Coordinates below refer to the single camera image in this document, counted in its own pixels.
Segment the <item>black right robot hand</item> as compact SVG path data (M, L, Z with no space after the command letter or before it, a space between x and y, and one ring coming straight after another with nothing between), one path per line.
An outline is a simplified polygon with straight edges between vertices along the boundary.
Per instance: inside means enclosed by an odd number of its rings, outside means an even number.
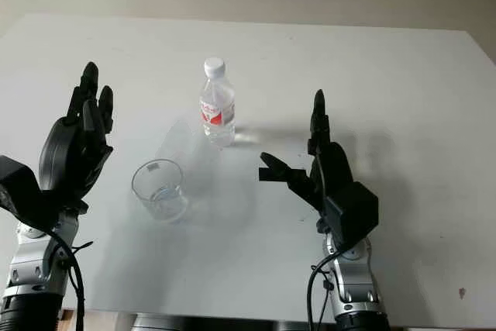
M315 93L307 150L313 156L309 174L263 152L260 159L266 166L259 169L258 180L284 182L319 213L317 231L328 233L330 227L326 222L325 199L353 182L353 176L343 148L330 139L329 116L322 90Z

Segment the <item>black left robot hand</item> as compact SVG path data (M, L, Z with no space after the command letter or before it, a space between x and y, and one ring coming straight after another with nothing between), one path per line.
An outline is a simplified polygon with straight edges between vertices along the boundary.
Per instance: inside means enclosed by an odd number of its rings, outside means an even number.
M113 91L98 90L98 67L90 61L74 87L67 114L52 126L39 162L42 193L61 210L83 215L83 198L95 185L113 147L106 136L113 125Z

